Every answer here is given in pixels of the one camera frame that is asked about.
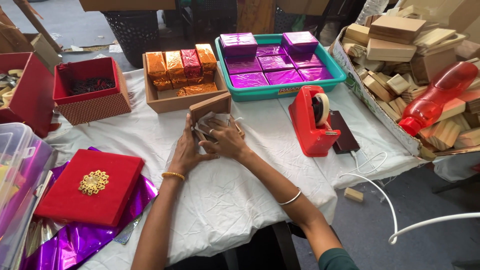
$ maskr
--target white tablecloth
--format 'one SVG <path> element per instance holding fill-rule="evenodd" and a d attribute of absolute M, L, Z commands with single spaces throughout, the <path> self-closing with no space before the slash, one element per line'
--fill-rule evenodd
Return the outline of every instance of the white tablecloth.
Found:
<path fill-rule="evenodd" d="M 143 71 L 125 73 L 132 112 L 72 127 L 62 116 L 59 130 L 45 140 L 55 148 L 57 165 L 69 160 L 80 148 L 142 157 L 142 174 L 158 188 L 175 143 L 182 133 L 187 110 L 156 114 L 145 102 Z M 381 179 L 415 167 L 419 159 L 406 149 L 343 85 L 328 94 L 331 107 L 340 110 L 362 147 L 359 162 L 378 152 L 388 152 L 384 165 L 370 175 Z M 232 103 L 232 115 L 242 117 L 245 141 L 270 165 L 289 178 L 332 222 L 336 193 L 361 182 L 338 177 L 355 168 L 349 154 L 325 158 L 303 155 L 288 114 L 293 98 Z M 372 161 L 375 165 L 382 157 Z M 190 172 L 174 210 L 170 231 L 169 262 L 212 256 L 247 243 L 257 229 L 288 217 L 265 187 L 234 160 L 220 158 L 199 164 Z M 150 205 L 126 245 L 107 244 L 82 269 L 129 269 Z"/>

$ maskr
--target gold brooch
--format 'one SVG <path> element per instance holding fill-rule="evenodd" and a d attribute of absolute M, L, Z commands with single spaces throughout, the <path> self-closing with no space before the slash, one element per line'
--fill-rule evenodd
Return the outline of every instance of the gold brooch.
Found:
<path fill-rule="evenodd" d="M 100 190 L 105 189 L 105 185 L 108 184 L 108 178 L 109 176 L 100 170 L 90 172 L 90 174 L 84 175 L 78 190 L 81 190 L 83 194 L 87 193 L 89 196 L 92 193 L 97 194 Z"/>

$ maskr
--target floor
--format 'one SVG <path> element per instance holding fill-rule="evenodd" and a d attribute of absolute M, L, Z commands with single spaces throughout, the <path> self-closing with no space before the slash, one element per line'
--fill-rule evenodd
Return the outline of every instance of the floor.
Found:
<path fill-rule="evenodd" d="M 84 12 L 78 0 L 48 0 L 31 5 L 44 17 L 43 26 L 64 49 L 71 45 L 108 45 L 115 40 L 104 16 L 100 12 Z M 36 32 L 12 1 L 2 1 L 1 6 L 24 33 Z M 193 48 L 194 42 L 183 39 L 178 24 L 166 28 L 160 16 L 158 21 L 162 50 Z M 321 33 L 321 43 L 329 46 L 337 30 L 335 24 L 327 24 Z M 212 42 L 210 37 L 206 38 L 209 40 L 205 42 Z M 91 59 L 99 54 L 112 56 L 124 72 L 135 69 L 123 53 L 109 52 L 109 49 L 64 52 L 62 56 L 63 61 L 68 62 Z M 399 229 L 434 217 L 479 211 L 479 185 L 440 195 L 431 193 L 432 187 L 445 184 L 446 181 L 425 167 L 405 172 L 387 184 L 385 191 L 395 207 Z M 393 219 L 387 202 L 371 184 L 359 184 L 354 189 L 364 193 L 364 201 L 345 199 L 344 190 L 338 190 L 333 228 L 360 269 L 447 270 L 452 269 L 454 261 L 480 259 L 480 220 L 429 225 L 408 232 L 400 236 L 395 245 L 389 245 L 387 239 L 393 233 Z M 318 269 L 308 242 L 296 236 L 293 240 L 301 268 Z"/>

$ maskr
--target silver bangle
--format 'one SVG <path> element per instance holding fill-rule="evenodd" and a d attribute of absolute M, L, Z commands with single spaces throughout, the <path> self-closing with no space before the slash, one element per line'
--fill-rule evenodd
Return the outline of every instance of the silver bangle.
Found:
<path fill-rule="evenodd" d="M 299 193 L 298 193 L 295 197 L 293 197 L 293 199 L 291 199 L 290 201 L 288 201 L 288 202 L 286 202 L 286 203 L 278 203 L 278 204 L 279 204 L 279 205 L 286 205 L 286 204 L 289 204 L 289 203 L 293 202 L 296 198 L 298 198 L 298 197 L 300 196 L 300 194 L 301 194 L 301 190 L 300 190 L 299 187 L 297 187 L 297 188 L 299 189 Z"/>

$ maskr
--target gold bangle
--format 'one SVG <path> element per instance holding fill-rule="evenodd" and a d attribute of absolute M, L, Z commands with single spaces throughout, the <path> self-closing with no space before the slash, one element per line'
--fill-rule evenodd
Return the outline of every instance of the gold bangle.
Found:
<path fill-rule="evenodd" d="M 165 177 L 165 175 L 177 176 L 177 177 L 180 177 L 182 181 L 185 181 L 185 176 L 183 176 L 179 173 L 176 173 L 176 172 L 164 172 L 164 173 L 162 173 L 162 177 Z"/>

